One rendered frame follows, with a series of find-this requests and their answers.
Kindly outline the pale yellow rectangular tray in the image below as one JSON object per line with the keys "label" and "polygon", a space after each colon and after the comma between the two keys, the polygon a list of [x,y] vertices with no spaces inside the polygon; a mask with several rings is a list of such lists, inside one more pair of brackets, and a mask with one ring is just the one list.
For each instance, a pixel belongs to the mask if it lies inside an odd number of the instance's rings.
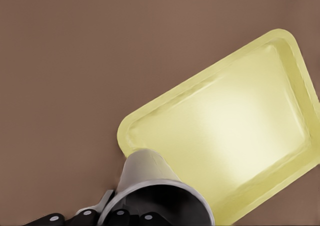
{"label": "pale yellow rectangular tray", "polygon": [[126,116],[117,141],[157,151],[230,225],[320,164],[320,102],[275,29]]}

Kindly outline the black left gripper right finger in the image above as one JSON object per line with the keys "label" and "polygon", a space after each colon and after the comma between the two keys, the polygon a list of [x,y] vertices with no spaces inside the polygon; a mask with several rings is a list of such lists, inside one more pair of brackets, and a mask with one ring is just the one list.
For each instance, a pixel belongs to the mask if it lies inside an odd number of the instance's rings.
{"label": "black left gripper right finger", "polygon": [[167,226],[167,220],[157,212],[138,215],[121,208],[106,217],[104,226]]}

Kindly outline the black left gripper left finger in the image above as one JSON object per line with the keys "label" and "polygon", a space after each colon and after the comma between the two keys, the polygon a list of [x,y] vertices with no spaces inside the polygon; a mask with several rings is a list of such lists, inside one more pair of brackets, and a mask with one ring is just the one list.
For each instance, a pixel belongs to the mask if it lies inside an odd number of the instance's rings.
{"label": "black left gripper left finger", "polygon": [[51,213],[24,226],[97,226],[101,211],[94,207],[81,209],[70,219],[60,213]]}

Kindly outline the white IKEA cup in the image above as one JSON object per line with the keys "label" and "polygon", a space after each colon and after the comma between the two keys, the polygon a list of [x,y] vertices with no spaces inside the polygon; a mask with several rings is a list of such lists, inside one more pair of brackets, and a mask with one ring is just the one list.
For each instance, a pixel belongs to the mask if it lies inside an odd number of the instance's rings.
{"label": "white IKEA cup", "polygon": [[116,190],[108,190],[92,209],[99,213],[98,225],[106,224],[117,209],[142,216],[146,222],[155,212],[171,225],[215,225],[204,197],[183,183],[165,159],[151,149],[138,150],[126,159]]}

